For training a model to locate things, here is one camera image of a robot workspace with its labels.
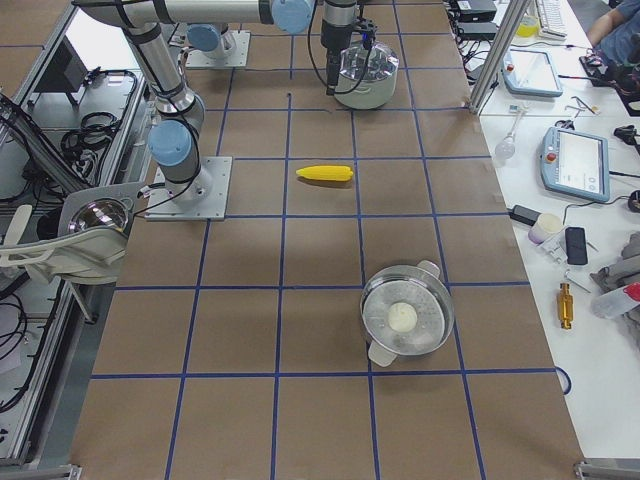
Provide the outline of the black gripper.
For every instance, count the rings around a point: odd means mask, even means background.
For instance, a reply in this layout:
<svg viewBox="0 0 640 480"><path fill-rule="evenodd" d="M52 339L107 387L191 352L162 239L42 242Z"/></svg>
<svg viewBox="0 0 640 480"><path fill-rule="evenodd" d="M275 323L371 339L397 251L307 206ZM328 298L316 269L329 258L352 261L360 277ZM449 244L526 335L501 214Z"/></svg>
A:
<svg viewBox="0 0 640 480"><path fill-rule="evenodd" d="M355 32L362 37L362 45L371 50L376 38L376 24L373 20L359 17L355 23Z"/></svg>

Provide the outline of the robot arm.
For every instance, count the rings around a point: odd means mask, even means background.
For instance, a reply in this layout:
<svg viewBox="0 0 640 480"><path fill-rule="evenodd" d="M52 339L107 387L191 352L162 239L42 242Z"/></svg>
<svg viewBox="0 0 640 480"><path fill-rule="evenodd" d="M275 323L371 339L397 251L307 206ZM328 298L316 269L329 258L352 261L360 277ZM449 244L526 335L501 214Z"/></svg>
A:
<svg viewBox="0 0 640 480"><path fill-rule="evenodd" d="M296 35L312 23L314 1L75 1L87 15L128 32L147 24L260 23L273 24ZM357 13L355 1L326 1L321 28L321 45L326 49L328 93L338 84L341 54L354 33L369 49L376 26Z"/></svg>
<svg viewBox="0 0 640 480"><path fill-rule="evenodd" d="M177 205L195 204L209 193L212 184L211 176L203 170L198 144L204 104L188 87L162 38L160 25L136 26L123 1L116 3L116 11L134 57L155 93L160 120L151 128L147 143L164 176L167 196Z"/></svg>

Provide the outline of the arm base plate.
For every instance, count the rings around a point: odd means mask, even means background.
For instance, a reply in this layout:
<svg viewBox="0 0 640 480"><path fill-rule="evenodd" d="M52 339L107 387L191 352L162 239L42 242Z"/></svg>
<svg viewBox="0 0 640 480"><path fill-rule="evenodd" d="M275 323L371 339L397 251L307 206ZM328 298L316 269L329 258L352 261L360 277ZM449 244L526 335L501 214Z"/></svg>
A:
<svg viewBox="0 0 640 480"><path fill-rule="evenodd" d="M219 32L213 25L190 25L187 30L188 69L244 68L251 34L247 30Z"/></svg>
<svg viewBox="0 0 640 480"><path fill-rule="evenodd" d="M143 212L149 221L200 221L225 218L231 171L231 157L202 157L200 172L191 186L178 196L178 185L166 182L160 168L155 182L164 182L152 189L148 209Z"/></svg>

